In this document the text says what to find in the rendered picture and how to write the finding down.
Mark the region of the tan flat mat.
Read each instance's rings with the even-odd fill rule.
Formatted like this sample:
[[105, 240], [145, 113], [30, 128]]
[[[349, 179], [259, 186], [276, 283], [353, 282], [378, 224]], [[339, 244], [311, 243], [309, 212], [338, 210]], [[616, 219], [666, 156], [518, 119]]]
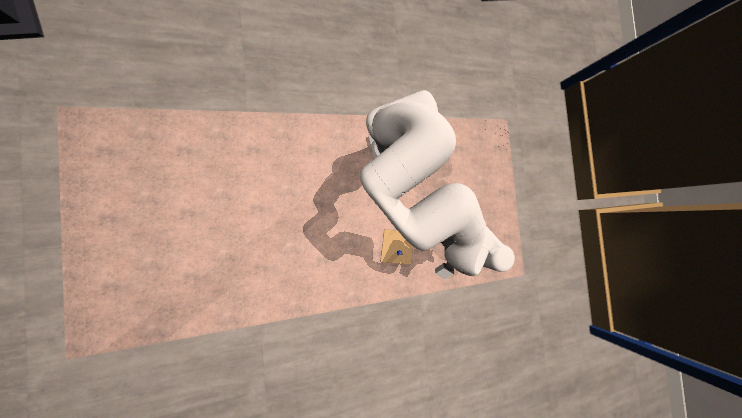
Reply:
[[412, 252], [413, 246], [398, 231], [384, 229], [381, 262], [411, 264]]

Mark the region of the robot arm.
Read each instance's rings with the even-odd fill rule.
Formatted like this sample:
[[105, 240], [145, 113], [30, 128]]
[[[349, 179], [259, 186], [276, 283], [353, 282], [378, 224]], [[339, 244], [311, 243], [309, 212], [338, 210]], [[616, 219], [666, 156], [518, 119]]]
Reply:
[[455, 149], [454, 130], [428, 91], [375, 108], [366, 126], [377, 157], [362, 168], [362, 186], [415, 248], [426, 251], [445, 240], [447, 263], [435, 268], [436, 275], [445, 280], [454, 269], [477, 276], [482, 267], [504, 272], [513, 266], [513, 251], [486, 227], [469, 187], [447, 184], [409, 209], [399, 200], [440, 169]]

